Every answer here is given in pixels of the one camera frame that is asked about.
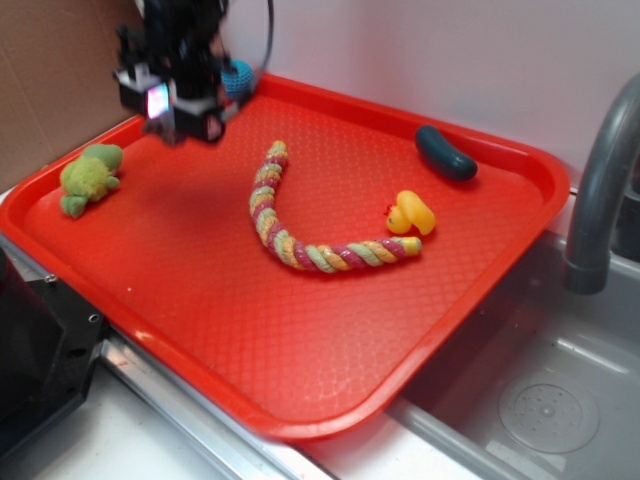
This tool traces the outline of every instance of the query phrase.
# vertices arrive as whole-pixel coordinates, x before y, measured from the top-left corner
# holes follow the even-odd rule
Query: stainless steel sink
[[[637,479],[640,269],[614,258],[604,292],[575,295],[562,249],[543,235],[391,413],[485,478]]]

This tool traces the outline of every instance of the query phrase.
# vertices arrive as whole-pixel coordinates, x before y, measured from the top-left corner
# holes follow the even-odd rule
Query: striped rope toy
[[[262,244],[285,265],[311,272],[335,273],[396,263],[420,253],[417,237],[391,237],[349,243],[346,246],[305,245],[284,228],[274,209],[276,187],[289,155],[284,142],[276,141],[256,174],[249,212]]]

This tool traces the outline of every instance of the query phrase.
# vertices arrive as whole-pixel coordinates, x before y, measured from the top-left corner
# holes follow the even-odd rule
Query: tray rim
[[[144,319],[135,318],[133,320],[134,328],[131,328],[134,330],[136,324],[144,325],[146,333],[144,338],[136,337],[136,335],[131,336],[127,332],[120,331],[125,337],[131,338],[182,378],[185,380],[188,378],[186,381],[208,398],[219,396],[221,390],[226,398],[233,398],[232,402],[219,406],[260,434],[290,441],[325,437],[355,426],[391,402],[395,394],[409,381],[412,374],[429,360],[435,348],[443,341],[443,332],[439,331],[444,329],[443,325],[446,325],[447,331],[452,328],[452,325],[455,330],[544,231],[547,224],[565,205],[569,196],[570,184],[568,175],[560,162],[549,153],[477,130],[270,74],[264,75],[257,95],[335,116],[341,120],[377,131],[384,131],[404,139],[412,139],[420,125],[429,123],[439,128],[447,137],[465,138],[498,150],[516,151],[522,156],[522,162],[512,163],[509,165],[509,169],[505,169],[502,164],[497,166],[530,180],[543,197],[542,208],[535,217],[511,240],[496,260],[476,278],[461,298],[434,325],[428,335],[407,353],[403,361],[368,397],[350,410],[332,418],[317,422],[291,422],[275,418],[250,399],[239,395],[235,387],[228,384],[215,372],[205,370],[197,362],[194,362],[186,352],[174,348],[163,334],[155,330],[152,325],[147,324]],[[141,117],[132,117],[74,149],[21,182],[0,205],[0,232],[43,267],[56,273],[60,278],[64,278],[81,294],[91,298],[92,303],[100,304],[100,308],[107,318],[117,318],[123,314],[132,317],[132,312],[127,310],[126,306],[114,302],[113,298],[102,292],[90,279],[77,275],[72,265],[65,264],[55,254],[41,247],[37,241],[20,228],[20,215],[28,211],[43,194],[59,187],[59,172],[67,163],[77,158],[86,145],[115,143],[125,147],[143,136],[142,123]]]

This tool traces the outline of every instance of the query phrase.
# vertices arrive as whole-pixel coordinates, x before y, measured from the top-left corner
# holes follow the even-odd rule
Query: plastic tray
[[[479,162],[474,180],[445,181],[421,161],[425,123]],[[286,440],[383,409],[569,192],[534,148],[272,76],[218,146],[170,148],[140,129],[132,119],[95,140],[125,148],[121,188],[80,219],[58,205],[79,149],[14,189],[0,229],[237,420]],[[290,154],[276,208],[294,236],[390,236],[383,213],[409,189],[438,221],[420,256],[334,275],[271,256],[248,201],[276,139]]]

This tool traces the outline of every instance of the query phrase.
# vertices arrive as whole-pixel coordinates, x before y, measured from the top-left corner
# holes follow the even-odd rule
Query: green plush toy
[[[77,160],[60,174],[60,184],[66,195],[60,200],[62,211],[78,218],[88,202],[97,202],[118,188],[114,175],[122,164],[122,149],[117,145],[90,145]]]

